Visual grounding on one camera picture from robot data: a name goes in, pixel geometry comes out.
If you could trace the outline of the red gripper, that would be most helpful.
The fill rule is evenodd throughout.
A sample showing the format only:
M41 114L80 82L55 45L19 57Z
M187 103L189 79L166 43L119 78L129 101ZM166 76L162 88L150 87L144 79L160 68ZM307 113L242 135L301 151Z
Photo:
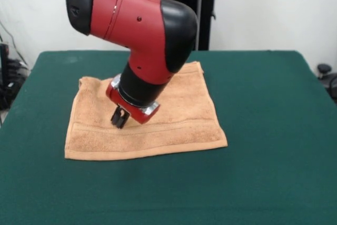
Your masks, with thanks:
M154 101L148 107L137 107L126 102L119 93L121 75L115 76L106 89L106 96L116 105L111 124L122 129L129 118L139 124L147 123L159 110L160 104Z

